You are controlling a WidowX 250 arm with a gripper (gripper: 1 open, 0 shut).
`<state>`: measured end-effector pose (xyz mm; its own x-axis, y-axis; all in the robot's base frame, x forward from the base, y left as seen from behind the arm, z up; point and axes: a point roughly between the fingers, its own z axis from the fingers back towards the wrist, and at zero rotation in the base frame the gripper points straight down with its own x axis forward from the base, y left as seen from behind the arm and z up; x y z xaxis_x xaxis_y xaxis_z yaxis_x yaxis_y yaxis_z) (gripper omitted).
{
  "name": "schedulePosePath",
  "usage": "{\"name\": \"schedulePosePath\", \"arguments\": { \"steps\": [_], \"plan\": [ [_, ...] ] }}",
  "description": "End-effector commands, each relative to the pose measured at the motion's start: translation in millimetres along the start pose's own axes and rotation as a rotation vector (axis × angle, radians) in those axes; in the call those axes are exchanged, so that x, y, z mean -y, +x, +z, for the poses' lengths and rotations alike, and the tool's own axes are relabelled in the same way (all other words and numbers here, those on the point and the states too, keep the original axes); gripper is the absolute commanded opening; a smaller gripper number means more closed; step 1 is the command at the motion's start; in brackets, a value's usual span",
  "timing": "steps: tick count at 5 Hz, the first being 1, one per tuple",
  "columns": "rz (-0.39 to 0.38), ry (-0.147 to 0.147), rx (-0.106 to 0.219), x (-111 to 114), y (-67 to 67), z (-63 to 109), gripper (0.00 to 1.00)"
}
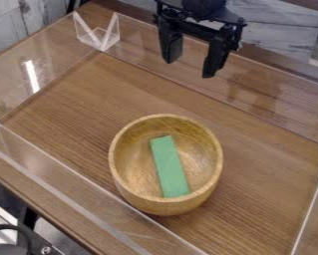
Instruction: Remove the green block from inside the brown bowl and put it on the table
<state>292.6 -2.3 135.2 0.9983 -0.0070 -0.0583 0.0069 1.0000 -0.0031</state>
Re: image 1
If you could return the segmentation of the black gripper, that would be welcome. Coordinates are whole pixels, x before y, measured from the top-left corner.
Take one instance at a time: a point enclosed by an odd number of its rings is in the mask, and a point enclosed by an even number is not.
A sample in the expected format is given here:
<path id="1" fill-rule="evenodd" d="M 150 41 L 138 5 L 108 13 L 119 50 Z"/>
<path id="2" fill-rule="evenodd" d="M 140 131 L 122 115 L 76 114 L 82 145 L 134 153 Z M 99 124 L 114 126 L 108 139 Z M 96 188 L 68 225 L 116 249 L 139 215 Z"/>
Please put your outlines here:
<path id="1" fill-rule="evenodd" d="M 237 51 L 246 21 L 226 8 L 226 0 L 155 0 L 159 15 L 160 55 L 171 64 L 182 54 L 182 32 L 206 40 L 210 34 L 221 35 L 209 41 L 207 55 L 203 61 L 202 77 L 211 78 L 222 69 L 230 50 Z M 222 24 L 219 30 L 199 25 L 201 21 Z"/>

